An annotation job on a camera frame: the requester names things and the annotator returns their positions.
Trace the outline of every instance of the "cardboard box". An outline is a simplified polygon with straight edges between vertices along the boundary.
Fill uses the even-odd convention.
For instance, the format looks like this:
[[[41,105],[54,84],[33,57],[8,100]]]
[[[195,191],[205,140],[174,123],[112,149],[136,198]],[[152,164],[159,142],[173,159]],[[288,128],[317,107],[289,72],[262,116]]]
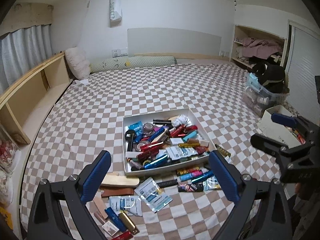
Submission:
[[[295,136],[283,125],[275,123],[271,120],[271,115],[273,113],[285,114],[288,116],[293,116],[287,109],[283,106],[274,106],[267,109],[260,121],[259,128],[263,134],[273,140],[282,142],[288,145],[289,148],[293,148],[301,145],[301,143],[295,138]]]
[[[177,163],[177,164],[173,164],[165,167],[159,167],[159,168],[143,170],[143,171],[130,171],[131,166],[129,165],[129,163],[127,163],[125,158],[125,152],[127,151],[128,143],[124,138],[124,134],[128,130],[128,126],[139,121],[141,121],[142,123],[147,123],[147,122],[152,123],[153,119],[169,119],[171,117],[181,115],[181,114],[186,115],[189,118],[190,122],[193,125],[196,125],[198,127],[198,133],[204,140],[209,141],[209,151],[216,150],[214,143],[210,140],[210,138],[208,137],[208,134],[205,132],[205,130],[201,126],[199,120],[195,117],[195,115],[192,113],[192,111],[189,108],[124,117],[122,137],[123,137],[124,173],[126,174],[126,176],[140,177],[140,176],[150,176],[154,174],[163,174],[164,172],[174,171],[177,169],[182,169],[190,166],[195,166],[197,164],[205,163],[208,161],[209,156],[207,155],[207,156],[200,157],[196,160],[190,160],[190,161]]]

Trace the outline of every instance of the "pink cloth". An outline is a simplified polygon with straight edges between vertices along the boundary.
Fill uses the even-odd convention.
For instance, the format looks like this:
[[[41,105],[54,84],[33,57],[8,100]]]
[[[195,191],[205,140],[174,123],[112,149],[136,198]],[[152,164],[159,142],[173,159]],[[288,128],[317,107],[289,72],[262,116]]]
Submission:
[[[242,40],[242,55],[267,59],[272,54],[282,51],[282,48],[272,40],[255,40],[254,38],[244,38]]]

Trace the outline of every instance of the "screw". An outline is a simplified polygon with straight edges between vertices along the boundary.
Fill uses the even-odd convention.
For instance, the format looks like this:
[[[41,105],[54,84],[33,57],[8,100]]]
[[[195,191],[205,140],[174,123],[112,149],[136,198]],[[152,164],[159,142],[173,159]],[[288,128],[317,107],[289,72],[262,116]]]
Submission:
[[[250,180],[251,179],[251,176],[249,174],[243,174],[242,175],[242,178],[246,181]]]
[[[281,181],[279,179],[273,179],[272,181],[274,184],[277,184],[277,185],[281,183]]]
[[[47,181],[48,181],[47,179],[41,179],[40,184],[45,185],[47,183]]]
[[[78,178],[78,175],[77,175],[77,174],[72,174],[72,175],[69,176],[69,179],[70,179],[71,181],[75,181],[77,178]]]

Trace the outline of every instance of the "fluffy white pillow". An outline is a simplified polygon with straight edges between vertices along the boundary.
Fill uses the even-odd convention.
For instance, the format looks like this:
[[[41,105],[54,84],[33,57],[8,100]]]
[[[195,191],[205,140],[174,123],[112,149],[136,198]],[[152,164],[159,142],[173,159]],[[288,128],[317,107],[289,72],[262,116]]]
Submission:
[[[84,51],[78,47],[66,49],[66,60],[73,75],[79,80],[90,75],[90,62],[86,60]]]

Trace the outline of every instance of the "bed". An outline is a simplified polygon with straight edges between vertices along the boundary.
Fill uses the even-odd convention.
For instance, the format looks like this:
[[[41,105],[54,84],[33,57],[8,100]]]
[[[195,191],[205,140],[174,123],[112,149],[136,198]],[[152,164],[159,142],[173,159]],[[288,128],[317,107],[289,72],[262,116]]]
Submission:
[[[112,155],[109,172],[124,170],[122,119],[127,115],[188,106],[212,141],[232,154],[229,162],[241,173],[263,181],[279,178],[274,159],[250,144],[251,135],[261,131],[260,118],[241,99],[246,73],[229,64],[179,64],[95,73],[89,85],[73,82],[42,125],[28,160],[20,208],[23,227],[28,227],[41,178],[54,182],[78,174],[101,150]],[[143,217],[132,217],[140,230],[134,239],[209,240],[233,208],[221,190],[178,193],[177,187],[168,187],[165,192],[173,198],[169,205],[155,214],[143,203]],[[66,203],[61,205],[74,238],[81,239]],[[96,211],[93,202],[87,208],[92,215]]]

